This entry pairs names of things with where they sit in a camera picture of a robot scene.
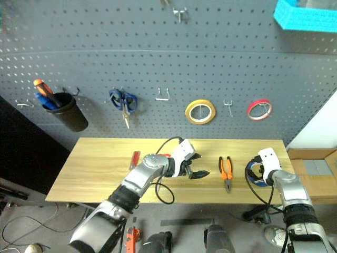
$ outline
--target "scissors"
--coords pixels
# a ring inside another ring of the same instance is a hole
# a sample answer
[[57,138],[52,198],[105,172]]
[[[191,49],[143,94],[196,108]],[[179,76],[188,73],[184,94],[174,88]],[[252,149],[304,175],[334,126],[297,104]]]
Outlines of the scissors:
[[125,121],[126,127],[130,129],[129,115],[135,112],[138,105],[138,99],[136,96],[124,92],[119,89],[112,89],[109,91],[110,100],[113,105],[120,111],[122,111],[122,117]]

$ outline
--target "orange-handled pliers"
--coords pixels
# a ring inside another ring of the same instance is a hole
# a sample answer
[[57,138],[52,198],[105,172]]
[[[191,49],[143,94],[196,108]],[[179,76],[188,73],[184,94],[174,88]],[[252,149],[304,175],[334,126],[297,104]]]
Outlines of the orange-handled pliers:
[[227,157],[227,165],[228,165],[228,173],[225,172],[225,169],[223,167],[223,159],[222,157],[219,157],[219,170],[221,173],[221,179],[224,180],[226,191],[229,193],[232,189],[232,162],[231,158]]

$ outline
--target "orange screwdriver handle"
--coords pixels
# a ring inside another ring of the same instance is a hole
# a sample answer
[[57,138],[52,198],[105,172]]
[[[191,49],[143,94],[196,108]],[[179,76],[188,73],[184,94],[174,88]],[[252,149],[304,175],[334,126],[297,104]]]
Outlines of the orange screwdriver handle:
[[47,93],[53,94],[52,89],[49,88],[48,85],[45,84],[41,79],[34,80],[34,86],[37,88],[39,93],[41,93],[43,96],[48,96]]
[[228,179],[232,179],[233,178],[233,174],[232,174],[232,161],[230,157],[227,157],[227,165],[228,165],[228,174],[227,177]]

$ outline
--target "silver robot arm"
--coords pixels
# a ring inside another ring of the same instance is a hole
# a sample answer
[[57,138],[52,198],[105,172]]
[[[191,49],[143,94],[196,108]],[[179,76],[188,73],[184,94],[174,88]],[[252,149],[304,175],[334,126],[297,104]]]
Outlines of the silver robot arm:
[[272,148],[261,150],[259,156],[263,164],[264,182],[270,186],[274,185],[280,193],[284,222],[290,238],[288,252],[334,253],[299,177],[281,169]]
[[75,230],[68,252],[111,252],[123,234],[127,218],[155,178],[188,174],[193,179],[208,175],[207,171],[192,172],[191,159],[199,157],[187,139],[176,146],[170,158],[157,154],[146,155],[109,198]]

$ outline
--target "pegboard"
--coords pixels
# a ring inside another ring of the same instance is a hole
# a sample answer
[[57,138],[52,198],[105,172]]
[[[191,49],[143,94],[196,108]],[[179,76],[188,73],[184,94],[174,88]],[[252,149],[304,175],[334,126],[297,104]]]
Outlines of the pegboard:
[[[186,7],[179,24],[172,7]],[[0,35],[1,96],[65,147],[82,137],[283,139],[288,144],[337,89],[337,35],[283,31],[276,1],[5,1]],[[34,98],[32,81],[81,92],[88,129],[73,133]],[[131,128],[108,99],[112,87],[136,95]],[[155,101],[158,87],[169,101]],[[271,101],[272,116],[246,109]],[[208,99],[216,117],[192,125],[185,108]],[[223,100],[232,100],[230,117]]]

